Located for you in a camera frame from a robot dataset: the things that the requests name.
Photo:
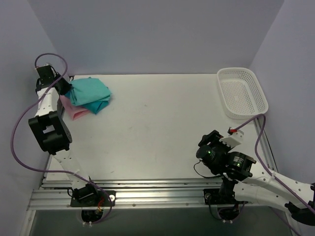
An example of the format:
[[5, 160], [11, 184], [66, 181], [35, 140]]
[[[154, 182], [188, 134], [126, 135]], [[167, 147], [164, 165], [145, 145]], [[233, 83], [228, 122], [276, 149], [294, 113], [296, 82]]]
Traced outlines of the mint green t shirt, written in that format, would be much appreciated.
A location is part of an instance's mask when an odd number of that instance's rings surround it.
[[83, 78], [70, 82], [71, 89], [66, 93], [72, 105], [83, 106], [97, 101], [106, 101], [111, 97], [110, 89], [98, 78]]

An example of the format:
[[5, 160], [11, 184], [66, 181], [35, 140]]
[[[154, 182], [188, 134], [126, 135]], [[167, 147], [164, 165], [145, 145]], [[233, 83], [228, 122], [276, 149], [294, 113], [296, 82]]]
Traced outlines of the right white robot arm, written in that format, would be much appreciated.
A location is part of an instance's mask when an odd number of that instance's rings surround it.
[[264, 168], [262, 162], [232, 149], [243, 140], [242, 131], [223, 137], [214, 130], [203, 135], [196, 158], [222, 178], [218, 199], [224, 204], [252, 202], [289, 212], [299, 223], [315, 224], [315, 186], [292, 180]]

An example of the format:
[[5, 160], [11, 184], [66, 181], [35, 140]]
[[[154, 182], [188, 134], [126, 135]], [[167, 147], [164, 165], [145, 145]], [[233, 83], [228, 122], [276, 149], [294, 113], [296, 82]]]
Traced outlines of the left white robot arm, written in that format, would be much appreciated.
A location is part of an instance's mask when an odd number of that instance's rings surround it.
[[41, 149], [59, 162], [69, 178], [72, 199], [94, 206], [99, 201], [99, 193], [78, 160], [70, 155], [72, 136], [60, 111], [60, 96], [68, 92], [71, 85], [49, 64], [36, 70], [38, 106], [35, 116], [28, 121], [29, 126]]

